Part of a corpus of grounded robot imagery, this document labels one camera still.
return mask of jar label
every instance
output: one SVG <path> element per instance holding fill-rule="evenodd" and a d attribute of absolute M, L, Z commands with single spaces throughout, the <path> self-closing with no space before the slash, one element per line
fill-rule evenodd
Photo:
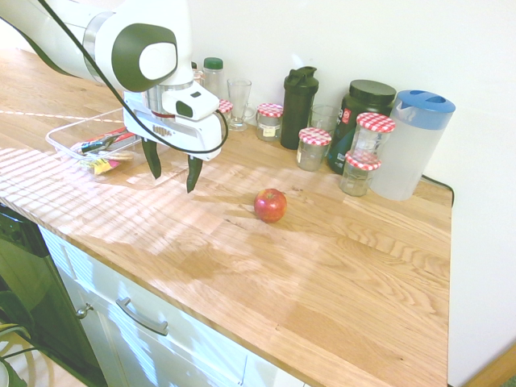
<path fill-rule="evenodd" d="M 260 129 L 264 131 L 264 137 L 274 137 L 276 132 L 281 128 L 281 125 L 271 127 L 269 125 L 260 124 Z"/>
<path fill-rule="evenodd" d="M 352 111 L 348 108 L 344 109 L 344 112 L 342 113 L 342 122 L 343 123 L 349 123 L 349 118 L 352 116 Z"/>

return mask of white cabinet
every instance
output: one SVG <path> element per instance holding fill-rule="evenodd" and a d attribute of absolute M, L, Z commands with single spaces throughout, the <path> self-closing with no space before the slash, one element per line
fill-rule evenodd
<path fill-rule="evenodd" d="M 41 228 L 110 387 L 303 387 L 303 382 Z"/>

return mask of wooden floor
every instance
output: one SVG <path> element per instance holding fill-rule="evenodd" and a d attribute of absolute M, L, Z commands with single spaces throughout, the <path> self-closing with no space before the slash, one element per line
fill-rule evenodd
<path fill-rule="evenodd" d="M 21 351 L 31 345 L 15 333 L 2 336 L 0 356 Z M 85 387 L 77 378 L 54 361 L 40 353 L 30 351 L 6 360 L 27 382 L 27 387 Z"/>

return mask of jar lid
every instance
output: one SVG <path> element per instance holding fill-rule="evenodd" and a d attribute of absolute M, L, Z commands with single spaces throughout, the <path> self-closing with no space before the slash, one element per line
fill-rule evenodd
<path fill-rule="evenodd" d="M 224 62 L 220 58 L 213 58 L 213 57 L 205 58 L 204 59 L 204 67 L 206 69 L 211 69 L 211 70 L 220 70 L 220 69 L 223 69 Z"/>
<path fill-rule="evenodd" d="M 357 79 L 349 84 L 349 95 L 364 103 L 389 105 L 396 97 L 396 90 L 384 83 Z"/>
<path fill-rule="evenodd" d="M 317 127 L 306 127 L 299 131 L 299 138 L 309 145 L 328 145 L 331 142 L 330 133 Z"/>
<path fill-rule="evenodd" d="M 396 123 L 386 115 L 371 112 L 358 114 L 356 123 L 378 133 L 390 133 L 396 127 Z"/>
<path fill-rule="evenodd" d="M 374 171 L 381 165 L 380 159 L 371 152 L 355 151 L 346 153 L 346 161 L 355 168 L 363 171 Z"/>
<path fill-rule="evenodd" d="M 233 104 L 225 99 L 221 99 L 218 103 L 218 109 L 221 113 L 229 113 L 233 110 Z"/>
<path fill-rule="evenodd" d="M 258 113 L 265 117 L 280 118 L 283 115 L 283 106 L 276 103 L 262 103 L 258 105 Z"/>

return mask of red apple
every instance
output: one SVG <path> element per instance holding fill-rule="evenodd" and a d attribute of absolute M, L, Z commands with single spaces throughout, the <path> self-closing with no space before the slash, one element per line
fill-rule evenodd
<path fill-rule="evenodd" d="M 255 198 L 255 212 L 266 223 L 275 223 L 287 211 L 287 198 L 274 188 L 262 189 Z"/>

